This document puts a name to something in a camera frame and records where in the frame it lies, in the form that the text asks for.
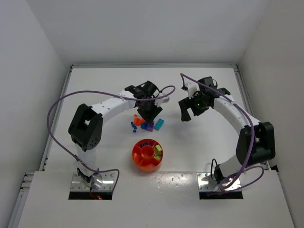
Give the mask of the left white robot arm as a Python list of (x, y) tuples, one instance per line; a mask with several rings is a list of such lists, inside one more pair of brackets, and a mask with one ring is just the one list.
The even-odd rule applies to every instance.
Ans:
[(93, 105), (81, 104), (75, 112), (68, 133), (76, 145), (77, 157), (89, 167), (87, 169), (79, 165), (77, 168), (77, 173), (83, 181), (91, 183), (98, 170), (95, 147), (102, 139), (103, 124), (132, 108), (137, 108), (138, 114), (150, 124), (162, 111), (161, 104), (169, 99), (154, 83), (146, 81), (142, 85), (130, 85), (117, 96), (103, 102)]

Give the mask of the teal 2x4 lego brick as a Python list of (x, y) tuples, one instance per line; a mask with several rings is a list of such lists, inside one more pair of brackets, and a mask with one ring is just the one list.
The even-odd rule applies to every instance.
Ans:
[(154, 124), (153, 127), (154, 127), (155, 130), (159, 131), (159, 130), (162, 128), (163, 124), (164, 124), (164, 120), (160, 118), (160, 119), (158, 119), (158, 121)]

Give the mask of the orange round divided container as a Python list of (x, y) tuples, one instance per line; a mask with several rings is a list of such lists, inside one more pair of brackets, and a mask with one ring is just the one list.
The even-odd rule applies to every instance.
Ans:
[[(145, 142), (152, 142), (153, 146), (144, 146), (144, 147), (140, 147), (141, 143), (145, 143)], [(156, 171), (162, 162), (163, 159), (163, 148), (162, 148), (162, 158), (160, 161), (158, 161), (157, 159), (154, 158), (154, 146), (156, 145), (160, 145), (160, 143), (158, 143), (156, 140), (153, 139), (142, 139), (140, 141), (138, 141), (133, 149), (132, 149), (132, 159), (133, 159), (133, 163), (134, 165), (142, 172), (154, 172)]]

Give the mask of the purple arch lego brick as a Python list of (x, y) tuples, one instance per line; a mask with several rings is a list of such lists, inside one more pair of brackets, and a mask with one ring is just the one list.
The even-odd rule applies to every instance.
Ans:
[(154, 122), (152, 123), (147, 123), (147, 131), (152, 132), (154, 129)]

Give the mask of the yellow-green lego brick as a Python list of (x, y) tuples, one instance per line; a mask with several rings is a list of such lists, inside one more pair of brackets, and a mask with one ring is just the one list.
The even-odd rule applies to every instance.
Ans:
[(154, 153), (155, 154), (162, 153), (162, 147), (159, 144), (154, 146)]
[(162, 153), (155, 153), (154, 158), (160, 161), (162, 159)]

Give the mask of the purple rounded lego brick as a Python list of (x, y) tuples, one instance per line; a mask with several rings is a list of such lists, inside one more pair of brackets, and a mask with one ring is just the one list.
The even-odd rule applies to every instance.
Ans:
[(144, 142), (144, 143), (141, 143), (141, 144), (140, 144), (140, 147), (142, 148), (142, 147), (144, 147), (144, 146), (146, 146), (146, 145), (148, 145), (148, 146), (153, 146), (153, 143), (152, 143), (152, 142)]

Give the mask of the blue rounded lego brick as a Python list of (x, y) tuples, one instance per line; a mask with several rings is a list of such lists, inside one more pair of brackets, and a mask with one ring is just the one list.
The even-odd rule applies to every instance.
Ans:
[(144, 130), (147, 130), (148, 129), (148, 125), (149, 124), (147, 122), (144, 122), (144, 123), (141, 124), (141, 128), (144, 129)]

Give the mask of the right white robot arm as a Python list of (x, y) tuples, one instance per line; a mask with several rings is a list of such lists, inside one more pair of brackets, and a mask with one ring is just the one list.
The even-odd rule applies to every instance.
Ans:
[(275, 158), (274, 126), (251, 116), (235, 102), (226, 88), (219, 88), (212, 77), (183, 82), (182, 89), (188, 93), (186, 98), (179, 101), (183, 122), (191, 120), (189, 109), (194, 116), (199, 116), (212, 108), (221, 114), (238, 134), (235, 155), (212, 169), (217, 184), (223, 185), (228, 178), (238, 178), (246, 168)]

